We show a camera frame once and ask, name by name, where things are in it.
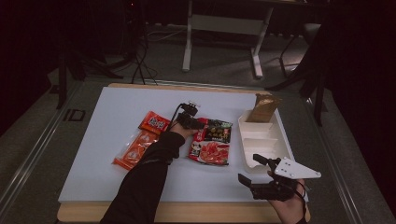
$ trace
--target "hand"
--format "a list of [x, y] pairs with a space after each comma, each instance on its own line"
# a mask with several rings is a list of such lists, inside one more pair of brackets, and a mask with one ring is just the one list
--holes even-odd
[[179, 133], [184, 139], [187, 139], [190, 135], [198, 132], [198, 130], [184, 129], [177, 121], [172, 123], [172, 128], [170, 130], [173, 133]]
[[[298, 181], [304, 185], [303, 179], [299, 179]], [[301, 195], [304, 194], [304, 188], [302, 185], [297, 185], [297, 191]], [[294, 194], [292, 198], [285, 202], [277, 200], [269, 200], [268, 202], [274, 207], [283, 224], [295, 224], [304, 216], [303, 201], [297, 194]]]

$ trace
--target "plastic wrapper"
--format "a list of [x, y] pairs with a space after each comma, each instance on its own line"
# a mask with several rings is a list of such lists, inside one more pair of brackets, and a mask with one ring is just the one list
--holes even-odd
[[139, 125], [137, 134], [125, 145], [121, 153], [114, 158], [113, 163], [127, 170], [134, 168], [146, 149], [154, 142], [158, 141], [161, 132], [164, 132], [170, 120], [149, 111]]
[[230, 122], [199, 118], [205, 127], [193, 137], [189, 158], [205, 164], [228, 165], [231, 129]]

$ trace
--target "white table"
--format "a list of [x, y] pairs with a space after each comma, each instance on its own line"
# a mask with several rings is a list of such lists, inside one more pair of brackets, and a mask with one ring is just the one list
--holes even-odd
[[171, 118], [176, 107], [192, 100], [200, 105], [196, 117], [233, 123], [229, 166], [202, 165], [186, 158], [191, 140], [170, 166], [157, 211], [157, 222], [278, 222], [269, 203], [253, 200], [237, 180], [243, 174], [256, 182], [268, 175], [248, 174], [243, 168], [237, 119], [254, 106], [253, 91], [115, 85], [104, 88], [81, 142], [59, 201], [61, 221], [98, 221], [116, 196], [127, 171], [112, 164], [136, 133], [149, 110]]

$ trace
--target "table leg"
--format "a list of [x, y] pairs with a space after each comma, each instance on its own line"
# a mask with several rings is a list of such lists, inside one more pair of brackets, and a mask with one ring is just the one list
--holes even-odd
[[189, 17], [187, 18], [187, 43], [186, 49], [184, 50], [183, 58], [183, 72], [190, 71], [191, 62], [191, 20], [192, 20], [192, 0], [189, 1]]
[[272, 12], [273, 8], [268, 8], [264, 21], [262, 22], [262, 30], [259, 33], [259, 40], [257, 42], [256, 48], [251, 49], [251, 60], [253, 62], [253, 70], [256, 78], [264, 78], [264, 74], [262, 73], [262, 66], [259, 59], [259, 52], [260, 48], [262, 47], [262, 41], [264, 40], [265, 34], [267, 32], [268, 24], [270, 23]]

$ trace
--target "black sleeve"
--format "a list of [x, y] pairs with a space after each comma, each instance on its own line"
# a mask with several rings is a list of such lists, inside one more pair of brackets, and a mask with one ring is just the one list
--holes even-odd
[[178, 158], [185, 139], [178, 133], [162, 133], [143, 158], [122, 180], [119, 192], [101, 224], [153, 223], [163, 193], [168, 165]]

